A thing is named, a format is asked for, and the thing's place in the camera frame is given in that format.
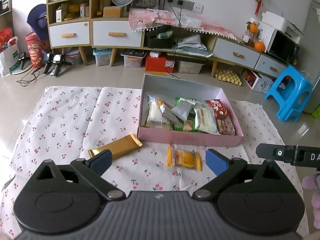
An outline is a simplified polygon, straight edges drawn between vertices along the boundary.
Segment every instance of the pink box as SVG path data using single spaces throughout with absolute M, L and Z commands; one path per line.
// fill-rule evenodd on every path
M 175 105 L 175 97 L 196 98 L 203 103 L 205 100 L 221 99 L 231 115 L 236 135 L 212 135 L 142 127 L 149 111 L 148 94 L 158 94 L 162 100 L 165 100 L 171 106 Z M 138 138 L 140 140 L 167 144 L 235 147 L 242 141 L 243 137 L 236 114 L 222 88 L 181 79 L 144 75 L 138 128 Z

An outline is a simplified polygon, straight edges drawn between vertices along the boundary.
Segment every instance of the microwave oven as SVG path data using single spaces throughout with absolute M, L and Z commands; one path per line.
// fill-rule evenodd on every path
M 289 35 L 269 24 L 259 22 L 258 29 L 259 39 L 265 45 L 264 52 L 292 65 L 298 56 L 299 45 Z

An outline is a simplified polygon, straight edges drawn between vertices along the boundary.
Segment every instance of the power outlet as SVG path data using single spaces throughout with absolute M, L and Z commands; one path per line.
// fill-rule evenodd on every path
M 200 3 L 195 3 L 192 9 L 192 11 L 197 13 L 202 13 L 202 10 L 203 10 L 203 5 Z
M 178 4 L 179 1 L 183 1 L 183 4 L 181 5 L 181 7 Z M 187 0 L 173 0 L 173 2 L 171 3 L 171 6 L 192 11 L 194 4 L 195 4 L 194 2 L 187 1 Z

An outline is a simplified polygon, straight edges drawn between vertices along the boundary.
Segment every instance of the stack of papers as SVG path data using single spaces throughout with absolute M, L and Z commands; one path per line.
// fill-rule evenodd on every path
M 178 40 L 177 52 L 184 52 L 189 55 L 211 57 L 213 53 L 201 43 L 200 35 L 193 35 Z

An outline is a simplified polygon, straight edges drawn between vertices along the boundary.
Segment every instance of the egg tray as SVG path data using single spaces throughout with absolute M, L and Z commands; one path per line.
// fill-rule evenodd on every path
M 242 82 L 238 77 L 237 73 L 232 71 L 230 68 L 225 69 L 223 67 L 217 68 L 215 77 L 218 80 L 231 82 L 232 84 L 241 86 Z

